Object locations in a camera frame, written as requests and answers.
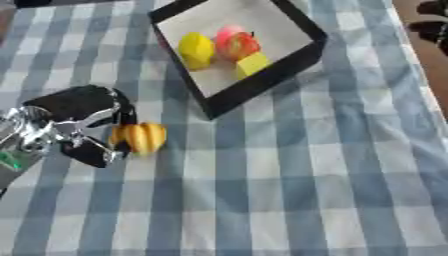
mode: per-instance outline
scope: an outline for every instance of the croissant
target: croissant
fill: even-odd
[[[157,151],[166,141],[166,129],[160,124],[141,123],[112,128],[109,144],[114,146],[125,140],[132,152],[148,155]]]

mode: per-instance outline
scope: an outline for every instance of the red apple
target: red apple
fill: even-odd
[[[225,52],[227,40],[240,32],[244,32],[244,28],[238,25],[227,25],[221,28],[215,37],[216,49],[218,52]]]
[[[240,32],[230,37],[225,43],[225,57],[239,61],[261,50],[260,44],[247,32]]]

